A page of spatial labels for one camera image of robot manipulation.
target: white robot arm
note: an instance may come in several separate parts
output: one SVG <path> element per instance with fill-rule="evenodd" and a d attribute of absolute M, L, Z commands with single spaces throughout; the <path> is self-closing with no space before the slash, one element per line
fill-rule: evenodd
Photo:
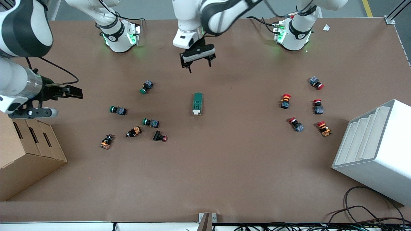
<path fill-rule="evenodd" d="M 189 68 L 193 61 L 201 58 L 209 61 L 215 58 L 214 45 L 208 44 L 208 48 L 202 49 L 205 46 L 205 33 L 221 35 L 261 1 L 263 0 L 173 0 L 174 13 L 178 20 L 173 45 L 186 49 L 180 54 L 182 67 Z M 275 31 L 281 36 L 277 35 L 276 41 L 288 50 L 301 49 L 308 42 L 311 28 L 318 18 L 317 6 L 339 10 L 347 1 L 298 0 L 297 10 L 304 11 L 299 11 L 293 18 L 287 18 L 283 24 L 277 25 Z"/>
<path fill-rule="evenodd" d="M 115 16 L 110 8 L 120 0 L 66 0 L 67 4 L 90 16 L 102 30 L 106 44 L 114 52 L 126 52 L 136 45 L 140 35 L 140 26 Z"/>
<path fill-rule="evenodd" d="M 40 76 L 37 69 L 22 67 L 9 58 L 42 57 L 53 36 L 47 21 L 48 0 L 16 0 L 0 12 L 0 111 L 11 118 L 53 117 L 57 110 L 42 108 L 42 102 L 59 97 L 83 98 L 81 89 L 60 86 Z M 39 101 L 38 108 L 32 102 Z"/>

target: cardboard box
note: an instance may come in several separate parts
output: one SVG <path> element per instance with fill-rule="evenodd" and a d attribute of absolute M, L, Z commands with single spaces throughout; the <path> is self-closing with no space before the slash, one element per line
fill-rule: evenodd
<path fill-rule="evenodd" d="M 0 113 L 0 201 L 67 163 L 50 125 Z"/>

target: white container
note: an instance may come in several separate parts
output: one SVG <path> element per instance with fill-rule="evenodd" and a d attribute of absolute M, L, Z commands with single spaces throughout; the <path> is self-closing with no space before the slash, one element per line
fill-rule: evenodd
<path fill-rule="evenodd" d="M 411 206 L 411 107 L 391 100 L 351 120 L 332 168 Z"/>

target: yellow floor line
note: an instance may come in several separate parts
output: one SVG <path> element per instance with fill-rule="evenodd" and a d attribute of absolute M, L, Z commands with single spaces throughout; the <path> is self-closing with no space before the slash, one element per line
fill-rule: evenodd
<path fill-rule="evenodd" d="M 363 0 L 363 5 L 365 8 L 365 12 L 367 13 L 367 17 L 372 17 L 372 12 L 368 4 L 368 0 Z"/>

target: table surface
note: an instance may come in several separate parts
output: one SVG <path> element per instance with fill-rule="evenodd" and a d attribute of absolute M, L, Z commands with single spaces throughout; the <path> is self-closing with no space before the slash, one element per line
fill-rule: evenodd
<path fill-rule="evenodd" d="M 330 31 L 322 30 L 325 24 Z M 147 21 L 142 47 L 114 53 L 93 22 L 51 22 L 54 46 L 46 56 L 75 73 L 84 99 L 44 106 L 60 115 L 44 119 L 68 163 L 8 202 L 1 221 L 189 222 L 200 212 L 219 222 L 323 222 L 343 208 L 343 195 L 358 182 L 331 169 L 348 121 L 391 100 L 411 105 L 411 71 L 393 25 L 382 18 L 321 18 L 301 51 L 286 51 L 256 22 L 241 19 L 219 38 L 208 38 L 217 58 L 181 68 L 172 45 L 176 21 Z M 39 59 L 40 73 L 55 81 L 70 76 Z M 315 90 L 317 76 L 325 87 Z M 147 80 L 154 88 L 142 95 Z M 191 115 L 195 92 L 203 115 Z M 288 110 L 279 108 L 291 94 Z M 314 115 L 321 98 L 325 113 Z M 110 106 L 129 109 L 126 116 Z M 305 126 L 293 131 L 296 116 Z M 169 140 L 154 142 L 159 120 Z M 333 134 L 322 137 L 325 120 Z M 139 137 L 126 138 L 140 125 Z M 99 147 L 114 134 L 110 150 Z M 378 195 L 353 191 L 378 217 L 398 217 Z M 411 208 L 403 207 L 411 218 Z M 371 219 L 363 210 L 357 220 Z M 344 214 L 335 222 L 349 221 Z"/>

